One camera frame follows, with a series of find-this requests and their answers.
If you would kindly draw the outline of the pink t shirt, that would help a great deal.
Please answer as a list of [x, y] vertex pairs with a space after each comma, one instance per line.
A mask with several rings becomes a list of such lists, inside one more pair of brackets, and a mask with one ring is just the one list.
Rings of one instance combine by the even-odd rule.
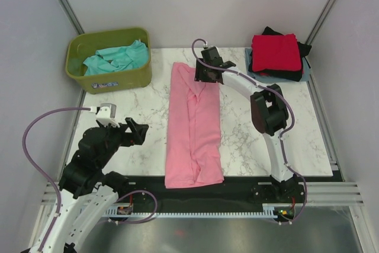
[[171, 72], [165, 162], [166, 188], [223, 182], [220, 89], [195, 81], [195, 69], [175, 62]]

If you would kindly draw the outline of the olive green plastic bin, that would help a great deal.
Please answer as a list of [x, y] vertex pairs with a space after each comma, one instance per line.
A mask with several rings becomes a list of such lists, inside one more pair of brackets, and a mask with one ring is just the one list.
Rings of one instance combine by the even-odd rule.
[[[142, 67], [110, 72], [99, 75], [85, 75], [87, 67], [85, 59], [95, 55], [100, 49], [129, 46], [139, 40], [147, 47], [147, 61]], [[98, 31], [81, 34], [74, 38], [66, 56], [65, 70], [86, 92], [99, 94], [102, 92], [122, 89], [146, 87], [152, 80], [150, 37], [147, 30], [141, 27], [124, 28], [119, 30]]]

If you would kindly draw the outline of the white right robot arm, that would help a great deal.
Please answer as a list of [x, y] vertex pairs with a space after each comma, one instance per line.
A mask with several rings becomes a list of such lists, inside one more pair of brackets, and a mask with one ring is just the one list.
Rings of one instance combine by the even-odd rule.
[[271, 184], [258, 193], [262, 201], [279, 203], [306, 203], [307, 186], [305, 178], [290, 166], [284, 134], [294, 127], [294, 112], [284, 99], [279, 85], [263, 85], [240, 71], [236, 64], [224, 61], [216, 46], [204, 45], [199, 58], [195, 56], [195, 80], [204, 83], [218, 83], [230, 87], [250, 102], [252, 124], [263, 135], [271, 163]]

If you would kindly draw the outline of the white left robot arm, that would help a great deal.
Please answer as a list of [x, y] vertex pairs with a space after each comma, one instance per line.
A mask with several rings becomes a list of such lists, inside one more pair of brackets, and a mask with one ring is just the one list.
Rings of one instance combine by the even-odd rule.
[[57, 199], [48, 222], [27, 252], [78, 252], [105, 211], [116, 201], [128, 199], [128, 179], [102, 171], [120, 147], [145, 141], [149, 126], [132, 118], [125, 121], [107, 120], [83, 133], [78, 150], [54, 185]]

